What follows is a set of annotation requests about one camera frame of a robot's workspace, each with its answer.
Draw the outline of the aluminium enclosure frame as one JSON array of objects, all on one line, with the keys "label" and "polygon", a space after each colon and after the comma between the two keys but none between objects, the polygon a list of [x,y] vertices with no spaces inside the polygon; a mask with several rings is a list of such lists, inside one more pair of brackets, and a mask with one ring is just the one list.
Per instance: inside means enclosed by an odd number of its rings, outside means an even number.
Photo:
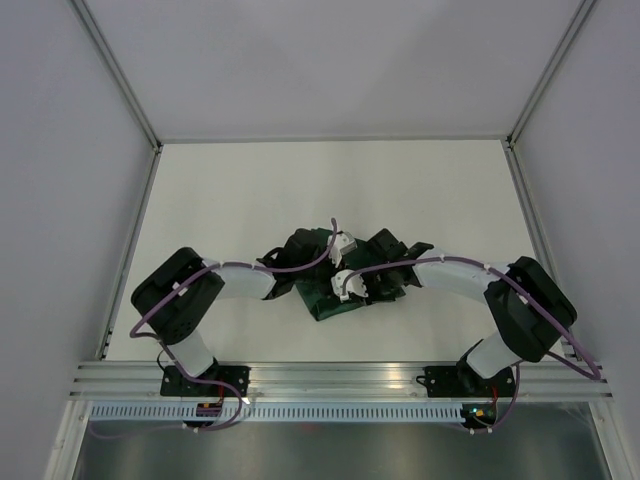
[{"label": "aluminium enclosure frame", "polygon": [[[153,152],[170,143],[499,139],[529,235],[588,319],[614,408],[607,463],[639,474],[639,5],[635,1],[235,1],[261,33],[197,53],[223,2],[73,1]],[[264,59],[265,68],[256,64]]]}]

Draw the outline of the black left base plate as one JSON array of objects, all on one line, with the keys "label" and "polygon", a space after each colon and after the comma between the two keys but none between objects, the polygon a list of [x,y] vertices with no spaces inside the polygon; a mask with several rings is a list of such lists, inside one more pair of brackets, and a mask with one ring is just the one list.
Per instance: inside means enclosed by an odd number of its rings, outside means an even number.
[{"label": "black left base plate", "polygon": [[162,397],[235,397],[237,391],[247,395],[250,367],[246,365],[213,365],[205,371],[199,381],[187,379],[176,366],[164,368],[160,386]]}]

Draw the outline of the aluminium mounting rail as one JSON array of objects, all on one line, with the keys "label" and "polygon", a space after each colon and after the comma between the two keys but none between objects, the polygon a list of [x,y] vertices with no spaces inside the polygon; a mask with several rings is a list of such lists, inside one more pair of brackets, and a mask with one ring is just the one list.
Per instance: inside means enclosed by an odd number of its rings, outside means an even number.
[{"label": "aluminium mounting rail", "polygon": [[[250,363],[250,400],[400,401],[426,397],[415,382],[423,373],[416,362]],[[162,372],[152,361],[82,362],[72,375],[74,400],[159,400]],[[520,367],[518,399],[523,402],[610,401],[606,379],[588,380],[552,362]]]}]

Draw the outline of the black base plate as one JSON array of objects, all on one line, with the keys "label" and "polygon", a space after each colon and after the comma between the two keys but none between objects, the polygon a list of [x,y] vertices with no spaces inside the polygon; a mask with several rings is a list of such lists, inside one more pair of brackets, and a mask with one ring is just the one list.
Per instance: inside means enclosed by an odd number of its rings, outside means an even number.
[{"label": "black base plate", "polygon": [[205,371],[199,381],[187,379],[176,366],[164,368],[160,386],[162,397],[235,397],[237,391],[247,395],[250,367],[246,365],[213,365]]},{"label": "black base plate", "polygon": [[427,365],[423,373],[415,377],[429,398],[482,399],[510,398],[515,393],[516,380],[513,371],[505,368],[489,379],[483,379],[472,370],[453,365]]}]

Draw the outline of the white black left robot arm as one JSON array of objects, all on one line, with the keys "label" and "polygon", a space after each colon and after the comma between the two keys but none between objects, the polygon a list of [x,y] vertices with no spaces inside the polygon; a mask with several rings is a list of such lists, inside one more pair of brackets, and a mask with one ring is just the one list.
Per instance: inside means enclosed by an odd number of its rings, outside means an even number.
[{"label": "white black left robot arm", "polygon": [[184,385],[195,395],[209,395],[218,384],[217,360],[198,326],[213,303],[276,299],[338,266],[354,246],[344,231],[298,229],[253,263],[215,262],[182,247],[134,289],[131,304],[141,320],[130,336],[158,341],[183,374]]}]

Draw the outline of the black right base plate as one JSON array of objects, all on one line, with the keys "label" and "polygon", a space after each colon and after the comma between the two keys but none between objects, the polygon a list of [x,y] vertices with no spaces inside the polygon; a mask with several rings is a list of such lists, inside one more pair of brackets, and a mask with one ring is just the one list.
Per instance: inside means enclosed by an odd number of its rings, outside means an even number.
[{"label": "black right base plate", "polygon": [[489,379],[483,379],[472,370],[453,365],[427,365],[423,373],[415,377],[429,398],[482,399],[510,398],[515,393],[516,380],[513,371],[505,368]]}]

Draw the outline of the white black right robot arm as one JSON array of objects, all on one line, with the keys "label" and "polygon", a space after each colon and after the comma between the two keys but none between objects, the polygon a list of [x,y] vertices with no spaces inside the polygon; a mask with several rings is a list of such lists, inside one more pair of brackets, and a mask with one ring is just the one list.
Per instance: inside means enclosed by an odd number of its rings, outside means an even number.
[{"label": "white black right robot arm", "polygon": [[361,275],[367,291],[382,281],[402,287],[447,291],[487,307],[496,331],[477,341],[456,362],[459,388],[478,395],[496,375],[522,361],[537,363],[569,330],[577,311],[539,262],[521,256],[485,265],[432,244],[408,248],[386,229],[367,242],[373,263]]}]

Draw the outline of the dark green cloth napkin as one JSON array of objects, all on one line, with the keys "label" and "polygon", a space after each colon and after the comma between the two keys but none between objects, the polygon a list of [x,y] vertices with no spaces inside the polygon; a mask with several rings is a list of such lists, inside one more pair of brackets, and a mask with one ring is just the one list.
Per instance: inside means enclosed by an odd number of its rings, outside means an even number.
[{"label": "dark green cloth napkin", "polygon": [[388,229],[383,228],[368,240],[346,231],[334,235],[317,229],[320,246],[329,247],[325,260],[302,273],[295,288],[316,321],[326,320],[377,303],[394,302],[405,296],[402,281],[390,271],[361,273],[356,270],[390,263],[407,253],[408,248]]}]

